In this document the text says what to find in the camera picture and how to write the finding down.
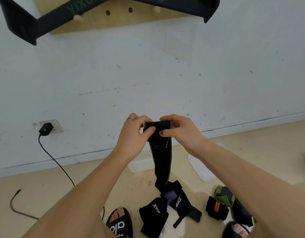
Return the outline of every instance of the wooden board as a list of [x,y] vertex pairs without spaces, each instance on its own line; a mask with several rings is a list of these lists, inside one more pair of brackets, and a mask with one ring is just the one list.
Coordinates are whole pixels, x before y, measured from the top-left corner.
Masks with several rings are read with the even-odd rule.
[[[61,6],[69,0],[33,0],[41,15]],[[51,34],[80,32],[107,27],[119,27],[143,22],[188,16],[187,14],[161,8],[160,13],[153,6],[132,0],[108,0],[83,14],[81,23],[70,21],[55,29]]]

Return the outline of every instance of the cable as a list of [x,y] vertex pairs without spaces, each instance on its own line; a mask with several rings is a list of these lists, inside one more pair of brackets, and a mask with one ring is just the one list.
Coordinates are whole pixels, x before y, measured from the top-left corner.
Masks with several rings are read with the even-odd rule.
[[[63,170],[63,172],[68,176],[68,178],[71,180],[71,182],[72,182],[72,184],[73,184],[73,186],[75,187],[75,184],[74,184],[74,182],[73,182],[73,180],[71,179],[71,177],[68,175],[68,173],[62,168],[62,166],[44,149],[44,147],[42,146],[42,144],[41,144],[41,142],[40,142],[40,137],[41,137],[41,134],[39,135],[39,138],[38,138],[38,142],[39,142],[39,144],[40,144],[40,146],[41,146],[41,148],[44,150],[44,152],[46,152],[47,154],[48,154],[48,156],[50,156],[51,157],[51,159],[53,159],[54,161],[55,161],[55,163],[57,163],[58,165],[59,165],[59,167]],[[14,209],[14,207],[12,206],[12,201],[13,201],[13,199],[15,198],[15,196],[16,195],[18,195],[19,194],[19,192],[21,191],[21,189],[19,189],[16,193],[15,193],[15,195],[12,197],[12,199],[10,200],[10,208],[12,209],[12,211],[13,212],[16,212],[16,213],[18,213],[18,214],[21,214],[21,215],[23,215],[23,216],[27,216],[27,217],[31,217],[31,218],[33,218],[33,219],[36,219],[36,220],[39,220],[39,218],[37,218],[37,217],[34,217],[34,216],[31,216],[31,215],[28,215],[28,214],[25,214],[25,213],[22,213],[22,212],[19,212],[19,211],[16,211],[15,209]],[[105,206],[103,206],[103,216],[102,216],[102,220],[104,219],[104,214],[105,214]]]
[[12,199],[10,200],[10,208],[12,209],[13,212],[16,212],[16,213],[21,214],[21,215],[23,215],[23,216],[28,216],[28,217],[31,217],[31,218],[33,218],[33,219],[39,220],[39,218],[37,218],[37,217],[34,217],[34,216],[31,216],[31,215],[28,215],[28,214],[25,214],[25,213],[16,211],[16,210],[14,209],[14,207],[12,206],[12,201],[13,201],[13,199],[15,198],[16,195],[18,195],[18,193],[19,193],[20,191],[21,191],[21,189],[19,189],[19,190],[15,193],[14,197],[12,197]]
[[72,182],[72,184],[73,184],[73,186],[75,187],[75,184],[74,184],[74,182],[73,182],[73,180],[71,179],[71,177],[68,175],[68,173],[62,168],[62,166],[44,149],[44,147],[42,146],[42,144],[40,143],[40,137],[41,137],[41,135],[39,135],[39,138],[38,138],[38,142],[39,142],[39,144],[40,144],[40,146],[41,146],[41,148],[48,154],[48,156],[50,156],[51,157],[51,159],[53,159],[54,161],[55,161],[55,163],[57,163],[59,166],[60,166],[60,168],[63,170],[63,172],[69,177],[69,179],[71,180],[71,182]]

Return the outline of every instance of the person's left hand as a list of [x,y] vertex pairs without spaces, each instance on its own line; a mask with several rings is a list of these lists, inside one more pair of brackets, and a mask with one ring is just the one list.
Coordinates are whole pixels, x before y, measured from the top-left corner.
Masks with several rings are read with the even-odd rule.
[[141,134],[139,131],[145,122],[152,122],[152,120],[145,115],[139,117],[137,114],[131,113],[119,134],[114,151],[127,158],[129,162],[142,151],[148,138],[156,130],[155,127],[150,127]]

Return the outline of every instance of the person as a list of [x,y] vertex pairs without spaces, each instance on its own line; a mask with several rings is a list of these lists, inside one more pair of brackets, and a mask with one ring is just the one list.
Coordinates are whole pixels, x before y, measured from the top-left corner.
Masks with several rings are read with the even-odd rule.
[[[189,154],[200,159],[253,215],[257,224],[249,235],[240,225],[234,225],[233,230],[240,237],[305,238],[303,190],[206,139],[190,118],[169,115],[160,120],[172,122],[172,129],[163,130],[160,135],[175,138]],[[110,155],[50,208],[23,238],[114,237],[99,219],[100,212],[120,174],[154,133],[155,127],[150,127],[140,134],[145,122],[152,120],[132,113]],[[123,215],[124,210],[119,207],[109,221]]]

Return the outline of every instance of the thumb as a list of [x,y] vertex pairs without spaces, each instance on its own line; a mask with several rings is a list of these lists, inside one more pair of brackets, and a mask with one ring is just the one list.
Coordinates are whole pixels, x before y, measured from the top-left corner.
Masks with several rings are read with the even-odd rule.
[[175,138],[177,129],[178,129],[178,128],[164,129],[164,130],[162,130],[162,131],[159,132],[159,135],[160,135],[161,137],[174,137],[174,138]]
[[155,126],[152,126],[152,127],[149,127],[145,132],[143,132],[143,136],[145,136],[145,138],[148,140],[149,137],[155,132],[156,130],[156,127]]

